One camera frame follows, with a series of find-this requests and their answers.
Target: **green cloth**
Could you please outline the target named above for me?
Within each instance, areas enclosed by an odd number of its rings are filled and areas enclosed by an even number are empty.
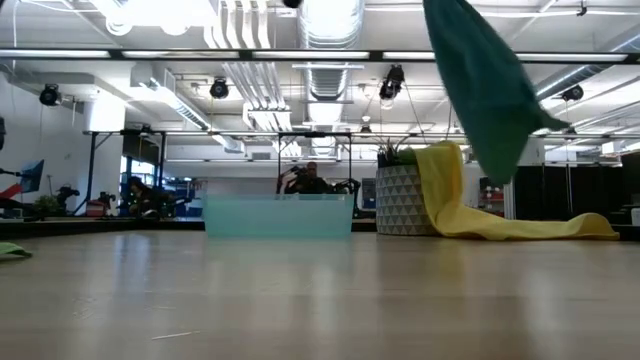
[[[12,243],[0,243],[0,255],[32,256],[30,252]]]
[[[438,70],[478,163],[495,183],[515,174],[529,134],[569,124],[538,104],[509,46],[465,0],[423,0]]]

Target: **light blue storage bin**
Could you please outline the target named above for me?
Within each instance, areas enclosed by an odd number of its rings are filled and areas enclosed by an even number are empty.
[[[207,195],[209,238],[348,238],[353,195]]]

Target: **geometric planter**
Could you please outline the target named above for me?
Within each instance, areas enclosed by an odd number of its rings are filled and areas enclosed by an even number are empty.
[[[378,169],[376,173],[376,226],[379,234],[433,235],[424,207],[422,181],[415,165]]]

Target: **yellow towel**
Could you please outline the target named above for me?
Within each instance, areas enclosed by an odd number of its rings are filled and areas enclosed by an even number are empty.
[[[462,155],[458,145],[443,141],[415,151],[424,203],[431,224],[447,237],[488,240],[617,240],[609,222],[583,214],[567,222],[506,220],[465,206],[462,201]]]

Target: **light wood floor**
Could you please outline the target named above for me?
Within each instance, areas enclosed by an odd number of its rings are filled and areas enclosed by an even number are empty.
[[[36,255],[0,261],[0,359],[640,357],[632,243],[201,232],[19,243]]]

